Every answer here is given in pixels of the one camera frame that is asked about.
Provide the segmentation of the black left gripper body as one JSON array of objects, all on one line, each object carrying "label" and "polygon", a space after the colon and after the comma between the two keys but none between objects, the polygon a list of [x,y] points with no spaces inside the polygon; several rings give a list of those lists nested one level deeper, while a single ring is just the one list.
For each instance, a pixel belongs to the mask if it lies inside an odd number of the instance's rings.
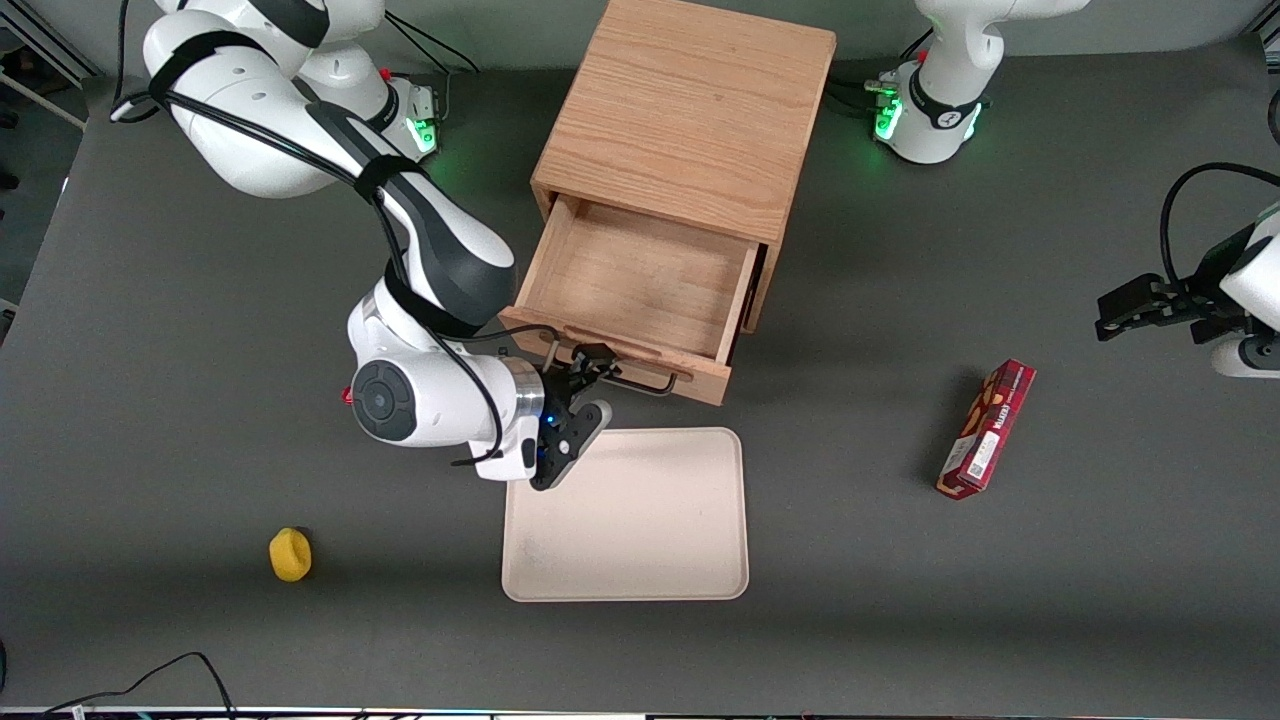
[{"label": "black left gripper body", "polygon": [[1174,281],[1153,274],[1151,291],[1153,310],[1151,325],[1167,327],[1190,324],[1190,337],[1196,345],[1206,345],[1211,340],[1238,333],[1253,333],[1253,319],[1236,301],[1231,300],[1220,284],[1225,273],[1194,273],[1181,278],[1178,291]]}]

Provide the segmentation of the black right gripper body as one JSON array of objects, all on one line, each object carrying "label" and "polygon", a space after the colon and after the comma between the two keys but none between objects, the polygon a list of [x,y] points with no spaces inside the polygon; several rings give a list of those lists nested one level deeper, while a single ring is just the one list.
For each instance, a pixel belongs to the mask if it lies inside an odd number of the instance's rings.
[{"label": "black right gripper body", "polygon": [[575,397],[575,379],[567,366],[550,366],[541,374],[544,401],[538,425],[535,471],[530,486],[535,491],[548,491],[576,464],[581,454],[582,436],[571,410]]}]

